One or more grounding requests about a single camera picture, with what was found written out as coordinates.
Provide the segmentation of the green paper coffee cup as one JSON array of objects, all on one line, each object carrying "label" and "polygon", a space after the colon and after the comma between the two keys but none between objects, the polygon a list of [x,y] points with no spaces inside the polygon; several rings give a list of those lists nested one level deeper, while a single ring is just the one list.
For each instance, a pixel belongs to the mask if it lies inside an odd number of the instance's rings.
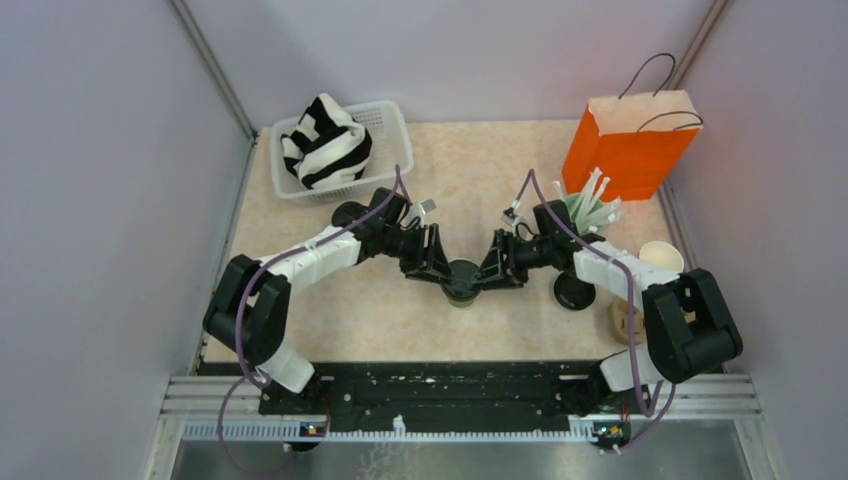
[{"label": "green paper coffee cup", "polygon": [[331,225],[334,227],[346,227],[349,224],[365,216],[370,209],[361,203],[347,201],[340,204],[332,213]]}]

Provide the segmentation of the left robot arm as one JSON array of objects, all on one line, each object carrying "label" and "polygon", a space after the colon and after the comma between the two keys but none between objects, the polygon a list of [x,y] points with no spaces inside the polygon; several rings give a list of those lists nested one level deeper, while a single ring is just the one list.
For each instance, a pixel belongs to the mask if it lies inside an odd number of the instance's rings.
[{"label": "left robot arm", "polygon": [[381,187],[368,205],[339,205],[330,226],[287,251],[260,259],[233,257],[203,317],[204,331],[241,354],[260,387],[282,386],[292,410],[314,410],[321,397],[315,368],[285,342],[291,297],[378,255],[397,259],[408,279],[447,282],[453,271],[438,227],[422,217],[416,205]]}]

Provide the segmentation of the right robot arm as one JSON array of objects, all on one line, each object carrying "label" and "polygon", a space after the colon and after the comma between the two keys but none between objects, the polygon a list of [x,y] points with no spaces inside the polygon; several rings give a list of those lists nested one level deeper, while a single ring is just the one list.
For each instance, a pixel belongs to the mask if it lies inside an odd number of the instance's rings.
[{"label": "right robot arm", "polygon": [[481,290],[520,288],[536,268],[552,267],[578,286],[601,287],[642,314],[645,339],[599,364],[586,385],[589,404],[612,412],[635,385],[683,383],[738,357],[741,335],[716,278],[697,268],[679,273],[622,251],[595,234],[576,237],[560,200],[533,209],[530,239],[500,229],[472,278]]}]

